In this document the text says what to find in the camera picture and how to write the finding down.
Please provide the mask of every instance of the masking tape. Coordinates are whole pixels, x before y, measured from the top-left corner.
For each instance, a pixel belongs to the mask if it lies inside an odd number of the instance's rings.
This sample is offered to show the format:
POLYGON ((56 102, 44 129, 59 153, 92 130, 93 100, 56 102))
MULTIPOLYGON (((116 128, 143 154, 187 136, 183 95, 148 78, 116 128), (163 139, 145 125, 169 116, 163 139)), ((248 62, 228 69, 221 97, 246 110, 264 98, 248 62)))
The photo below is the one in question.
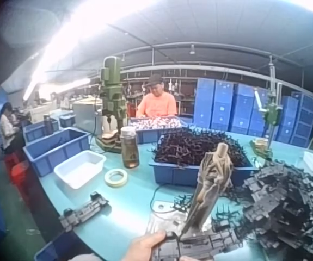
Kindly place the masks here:
POLYGON ((121 186, 125 185, 126 182, 127 182, 127 172, 125 170, 122 170, 122 169, 112 169, 112 170, 109 170, 105 174, 104 180, 106 181, 106 183, 110 187, 114 187, 114 188, 121 187, 121 186), (114 176, 114 175, 122 176, 122 178, 119 179, 118 181, 113 181, 111 179, 111 177, 114 176))

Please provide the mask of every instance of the finger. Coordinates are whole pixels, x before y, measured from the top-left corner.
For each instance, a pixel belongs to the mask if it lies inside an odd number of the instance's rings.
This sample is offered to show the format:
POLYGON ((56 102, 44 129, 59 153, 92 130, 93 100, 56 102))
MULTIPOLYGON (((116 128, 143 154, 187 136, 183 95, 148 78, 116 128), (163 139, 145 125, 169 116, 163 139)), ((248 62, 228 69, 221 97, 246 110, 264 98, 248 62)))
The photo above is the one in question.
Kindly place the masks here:
POLYGON ((152 248, 166 237, 166 231, 160 230, 154 234, 148 234, 140 238, 139 242, 143 247, 152 248))
POLYGON ((179 261, 198 261, 198 260, 191 257, 183 256, 179 259, 179 261))

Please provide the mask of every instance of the ceiling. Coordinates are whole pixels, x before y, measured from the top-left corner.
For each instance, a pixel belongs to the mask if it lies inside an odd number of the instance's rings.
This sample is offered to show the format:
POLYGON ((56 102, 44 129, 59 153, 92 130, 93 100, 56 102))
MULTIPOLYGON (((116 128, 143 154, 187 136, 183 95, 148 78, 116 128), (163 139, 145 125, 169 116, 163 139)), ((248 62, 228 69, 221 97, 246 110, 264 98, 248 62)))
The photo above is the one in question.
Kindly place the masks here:
MULTIPOLYGON (((13 0, 3 7, 2 42, 13 52, 33 51, 23 63, 13 63, 15 72, 3 79, 6 92, 27 87, 41 48, 80 2, 13 0)), ((300 84, 304 70, 313 79, 313 13, 286 0, 157 0, 81 42, 46 77, 69 82, 92 75, 113 54, 125 53, 123 66, 150 65, 151 46, 156 64, 203 62, 267 73, 271 54, 278 78, 300 84), (189 54, 191 44, 195 55, 189 54)))

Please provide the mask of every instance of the orange shirt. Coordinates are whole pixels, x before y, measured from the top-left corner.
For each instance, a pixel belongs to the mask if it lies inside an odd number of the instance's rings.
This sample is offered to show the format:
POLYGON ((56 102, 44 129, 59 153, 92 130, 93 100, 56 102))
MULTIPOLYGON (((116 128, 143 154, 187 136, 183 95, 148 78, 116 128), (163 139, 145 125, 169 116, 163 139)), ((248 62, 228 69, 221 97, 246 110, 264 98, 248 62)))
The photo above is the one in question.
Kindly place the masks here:
POLYGON ((137 117, 169 116, 177 114, 176 100, 172 94, 163 92, 160 97, 147 94, 140 102, 137 110, 137 117))

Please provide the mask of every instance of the table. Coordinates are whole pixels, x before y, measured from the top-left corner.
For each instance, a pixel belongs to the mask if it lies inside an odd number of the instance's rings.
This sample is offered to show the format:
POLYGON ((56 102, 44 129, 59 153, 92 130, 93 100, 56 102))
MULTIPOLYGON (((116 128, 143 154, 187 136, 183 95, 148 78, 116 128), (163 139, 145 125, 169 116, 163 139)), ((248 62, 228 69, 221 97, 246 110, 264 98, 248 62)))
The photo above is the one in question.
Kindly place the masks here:
MULTIPOLYGON (((249 142, 252 136, 229 133, 234 139, 246 149, 249 160, 253 160, 255 154, 249 142)), ((62 215, 66 208, 78 208, 89 201, 89 195, 93 191, 101 193, 108 201, 109 208, 104 209, 91 220, 75 228, 75 233, 93 251, 108 261, 121 260, 126 253, 132 239, 143 235, 148 224, 150 210, 150 200, 158 184, 154 180, 152 167, 148 165, 152 157, 151 144, 139 145, 140 166, 135 169, 126 169, 128 182, 121 188, 111 188, 104 182, 104 174, 114 168, 124 169, 120 154, 105 153, 107 157, 103 171, 93 178, 86 185, 78 190, 73 190, 64 184, 54 173, 40 178, 40 183, 47 194, 47 197, 62 215)), ((305 172, 313 173, 304 165, 302 161, 304 148, 272 142, 271 148, 274 159, 284 160, 289 165, 303 168, 305 172)), ((99 148, 93 147, 94 151, 101 152, 99 148)), ((155 200, 173 202, 174 197, 183 194, 190 194, 192 188, 167 186, 159 189, 155 200)), ((217 206, 230 205, 230 210, 239 210, 226 198, 220 198, 217 206)), ((244 244, 243 248, 226 254, 216 256, 216 261, 234 261, 237 257, 241 261, 266 260, 260 247, 256 245, 244 244)))

